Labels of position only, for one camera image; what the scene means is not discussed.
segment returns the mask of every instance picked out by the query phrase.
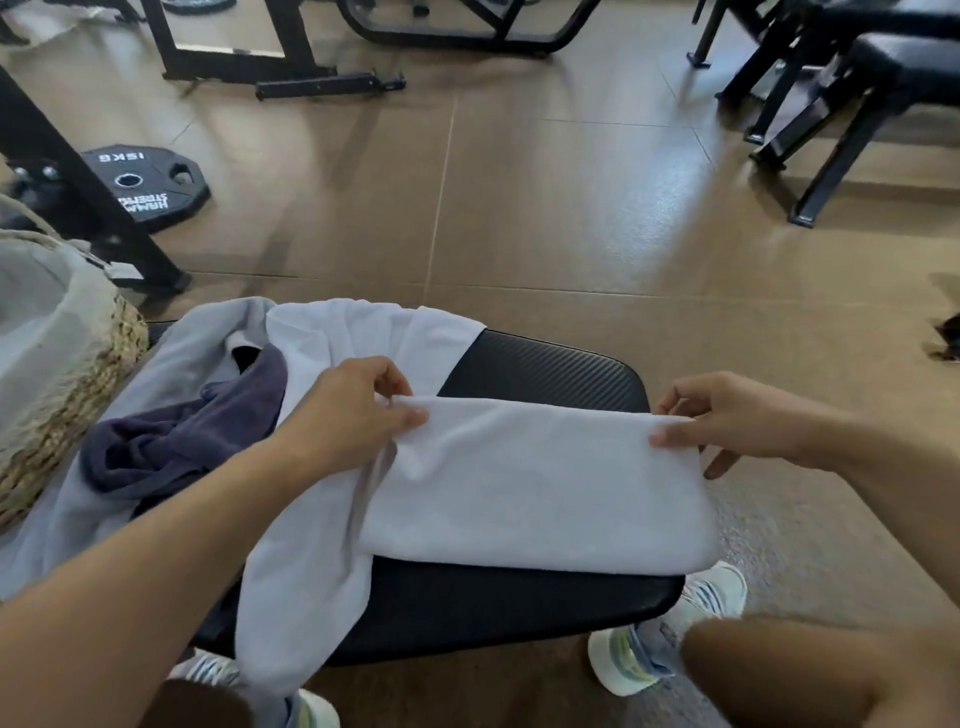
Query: weight plate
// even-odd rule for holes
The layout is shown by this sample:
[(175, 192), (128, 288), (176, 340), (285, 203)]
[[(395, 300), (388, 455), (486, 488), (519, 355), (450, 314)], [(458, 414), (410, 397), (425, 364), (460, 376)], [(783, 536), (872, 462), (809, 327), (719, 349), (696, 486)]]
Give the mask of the weight plate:
[(229, 10), (237, 0), (162, 0), (162, 4), (175, 15), (213, 15)]
[(116, 144), (81, 156), (146, 232), (193, 217), (210, 199), (197, 163), (168, 149)]

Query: dark gray towel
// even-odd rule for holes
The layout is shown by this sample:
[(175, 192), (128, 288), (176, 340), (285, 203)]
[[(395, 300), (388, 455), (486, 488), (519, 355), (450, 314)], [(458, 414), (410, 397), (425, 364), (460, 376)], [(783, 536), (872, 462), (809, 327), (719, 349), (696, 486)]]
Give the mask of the dark gray towel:
[(267, 345), (238, 378), (207, 384), (198, 400), (94, 425), (80, 461), (93, 488), (123, 500), (169, 497), (273, 432), (287, 364)]

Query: tiled floor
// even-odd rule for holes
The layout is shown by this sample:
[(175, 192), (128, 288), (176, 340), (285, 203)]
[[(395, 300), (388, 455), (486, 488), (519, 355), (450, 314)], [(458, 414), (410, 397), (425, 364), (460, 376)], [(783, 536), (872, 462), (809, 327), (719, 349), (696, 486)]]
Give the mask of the tiled floor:
[[(569, 0), (544, 0), (531, 26)], [(405, 6), (384, 13), (409, 12)], [(435, 22), (464, 16), (434, 4)], [(303, 5), (319, 61), (402, 69), (381, 99), (257, 103), (161, 80), (148, 35), (91, 24), (12, 63), (79, 147), (172, 147), (214, 201), (157, 239), (195, 286), (158, 315), (260, 294), (427, 303), (623, 359), (652, 395), (732, 369), (925, 428), (960, 432), (960, 370), (932, 320), (960, 306), (955, 117), (920, 109), (872, 145), (816, 230), (787, 225), (713, 92), (749, 55), (724, 25), (691, 71), (691, 5), (604, 0), (549, 61), (373, 48)], [(276, 47), (255, 0), (175, 18), (184, 42)], [(826, 156), (811, 143), (797, 187)], [(939, 591), (836, 478), (750, 462), (713, 486), (750, 609), (844, 622), (936, 619)], [(591, 679), (584, 640), (325, 670), (346, 726), (719, 725), (683, 681), (633, 699)]]

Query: woven basket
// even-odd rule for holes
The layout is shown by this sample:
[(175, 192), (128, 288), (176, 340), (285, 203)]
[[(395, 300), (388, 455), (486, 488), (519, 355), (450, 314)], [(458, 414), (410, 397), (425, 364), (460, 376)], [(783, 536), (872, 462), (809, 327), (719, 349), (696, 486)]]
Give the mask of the woven basket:
[(46, 222), (0, 230), (0, 532), (23, 520), (63, 457), (148, 348), (116, 286)]

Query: hand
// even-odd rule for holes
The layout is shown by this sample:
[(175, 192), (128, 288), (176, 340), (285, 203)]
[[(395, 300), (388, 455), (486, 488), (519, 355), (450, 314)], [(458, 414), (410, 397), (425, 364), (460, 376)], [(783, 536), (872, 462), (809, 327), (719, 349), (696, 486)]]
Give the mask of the hand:
[(825, 430), (850, 415), (743, 376), (718, 372), (678, 379), (658, 402), (658, 415), (692, 422), (669, 425), (650, 436), (655, 448), (721, 448), (704, 476), (728, 471), (741, 455), (781, 457), (805, 468), (821, 468)]
[(377, 402), (412, 395), (410, 383), (386, 356), (347, 359), (327, 369), (269, 438), (307, 486), (369, 463), (401, 432), (427, 421), (426, 410)]

